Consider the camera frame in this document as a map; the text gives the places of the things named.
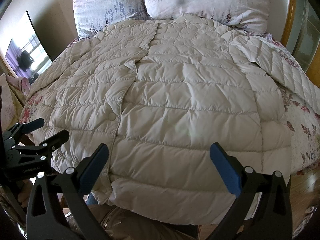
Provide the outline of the person left hand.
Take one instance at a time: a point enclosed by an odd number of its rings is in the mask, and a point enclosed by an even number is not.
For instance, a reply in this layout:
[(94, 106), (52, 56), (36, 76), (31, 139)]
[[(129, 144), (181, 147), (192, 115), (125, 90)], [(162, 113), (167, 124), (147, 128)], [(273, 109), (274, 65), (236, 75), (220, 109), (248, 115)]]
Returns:
[(33, 188), (33, 183), (29, 179), (23, 181), (23, 186), (18, 194), (17, 200), (21, 207), (27, 207), (29, 202), (29, 197)]

